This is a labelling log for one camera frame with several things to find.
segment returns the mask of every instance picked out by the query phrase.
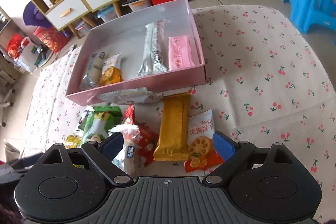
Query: floor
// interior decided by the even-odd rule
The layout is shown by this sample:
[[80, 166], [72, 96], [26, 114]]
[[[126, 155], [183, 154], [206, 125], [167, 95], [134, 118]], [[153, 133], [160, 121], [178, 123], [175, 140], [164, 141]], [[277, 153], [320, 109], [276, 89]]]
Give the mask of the floor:
[[[285, 16], [290, 14], [290, 4], [283, 4], [282, 0], [220, 0], [224, 5], [228, 4], [249, 4], [249, 5], [263, 5], [273, 7]], [[191, 0], [191, 8], [201, 8], [208, 6], [219, 5], [217, 0]], [[321, 63], [323, 64], [326, 72], [328, 73], [331, 82], [336, 86], [336, 33], [323, 28], [315, 27], [311, 28], [309, 34], [303, 35], [310, 46], [313, 48], [317, 56], [319, 57]], [[77, 40], [73, 38], [65, 48], [62, 49], [60, 57], [62, 57], [73, 44], [78, 46], [82, 45], [85, 38]], [[51, 64], [54, 61], [54, 57], [47, 63]], [[21, 135], [22, 129], [25, 124], [26, 114], [30, 105], [30, 100], [34, 90], [35, 83], [38, 79], [39, 72], [43, 69], [39, 69], [32, 75], [23, 75], [20, 80], [16, 83], [15, 89], [16, 93], [13, 95], [12, 102], [14, 106], [8, 108], [7, 113], [7, 126], [5, 128], [0, 128], [0, 160], [5, 160], [4, 156], [4, 142], [9, 142], [19, 150], [21, 149]]]

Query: grey ribbed surface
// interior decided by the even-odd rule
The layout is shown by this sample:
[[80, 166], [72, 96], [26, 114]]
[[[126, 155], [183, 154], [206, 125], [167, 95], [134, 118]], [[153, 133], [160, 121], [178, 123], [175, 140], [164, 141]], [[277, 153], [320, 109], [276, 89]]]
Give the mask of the grey ribbed surface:
[[[106, 203], [93, 214], [71, 222], [71, 224], [135, 223], [261, 224], [262, 222], [239, 212], [222, 190], [205, 187], [194, 177], [140, 177], [131, 187], [114, 189]], [[314, 224], [311, 219], [300, 223]]]

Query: open cardboard box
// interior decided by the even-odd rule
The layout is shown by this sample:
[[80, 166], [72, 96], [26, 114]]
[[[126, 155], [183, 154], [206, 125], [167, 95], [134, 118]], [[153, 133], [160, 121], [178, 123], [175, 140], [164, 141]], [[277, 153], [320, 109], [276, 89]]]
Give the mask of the open cardboard box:
[[[165, 20], [162, 52], [168, 69], [168, 38], [189, 35], [194, 67], [147, 76], [137, 76], [142, 65], [146, 25]], [[122, 82], [81, 91], [80, 82], [90, 55], [104, 48], [108, 57], [121, 53]], [[146, 87], [154, 92], [206, 83], [201, 41], [187, 0], [175, 0], [116, 18], [90, 30], [75, 63], [66, 97], [85, 106], [102, 102], [97, 95], [115, 90]]]

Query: cabinet leg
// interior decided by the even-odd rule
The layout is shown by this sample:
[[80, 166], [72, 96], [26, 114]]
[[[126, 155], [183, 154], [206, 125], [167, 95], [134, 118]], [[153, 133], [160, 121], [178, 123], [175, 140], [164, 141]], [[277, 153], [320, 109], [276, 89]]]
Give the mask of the cabinet leg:
[[77, 37], [78, 39], [81, 39], [81, 36], [79, 35], [78, 31], [74, 28], [74, 26], [72, 26], [72, 24], [69, 24], [69, 28], [73, 32], [75, 37]]
[[114, 10], [115, 10], [115, 13], [117, 14], [117, 16], [121, 17], [122, 13], [120, 11], [120, 7], [119, 7], [118, 2], [113, 2], [113, 7], [114, 7]]
[[91, 27], [97, 27], [97, 24], [94, 23], [91, 19], [89, 19], [88, 16], [82, 16], [82, 19], [87, 23], [89, 24]]

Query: cherry print tablecloth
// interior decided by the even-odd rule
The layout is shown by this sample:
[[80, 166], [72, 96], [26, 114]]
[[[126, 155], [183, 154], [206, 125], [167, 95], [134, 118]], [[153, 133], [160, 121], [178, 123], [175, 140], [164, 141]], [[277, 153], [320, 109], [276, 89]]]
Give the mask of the cherry print tablecloth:
[[[212, 109], [216, 130], [259, 147], [285, 143], [316, 178], [323, 199], [315, 218], [335, 216], [336, 97], [307, 42], [279, 11], [256, 5], [193, 10], [206, 58], [207, 84], [189, 91], [189, 115]], [[41, 72], [24, 130], [27, 153], [71, 134], [84, 109], [64, 97], [80, 48]], [[162, 102], [137, 105], [136, 119], [159, 132]], [[200, 179], [209, 173], [196, 171]], [[181, 162], [154, 162], [140, 175], [183, 176]]]

